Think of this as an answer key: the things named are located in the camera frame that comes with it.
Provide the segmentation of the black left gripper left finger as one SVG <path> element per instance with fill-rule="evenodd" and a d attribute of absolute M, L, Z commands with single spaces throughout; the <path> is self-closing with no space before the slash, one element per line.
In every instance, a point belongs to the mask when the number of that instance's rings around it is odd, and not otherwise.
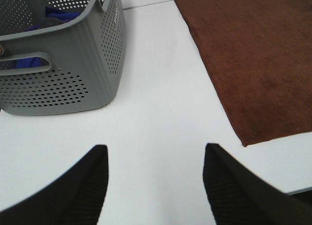
<path fill-rule="evenodd" d="M 1 211 L 2 225 L 96 225 L 109 181 L 106 145 L 92 147 L 58 179 Z"/>

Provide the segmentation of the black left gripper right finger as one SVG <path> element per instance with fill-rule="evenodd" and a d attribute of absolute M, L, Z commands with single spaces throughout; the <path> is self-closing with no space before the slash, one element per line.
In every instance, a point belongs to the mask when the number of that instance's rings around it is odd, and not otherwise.
<path fill-rule="evenodd" d="M 203 184 L 218 225 L 310 225 L 312 206 L 274 188 L 219 144 L 208 143 Z"/>

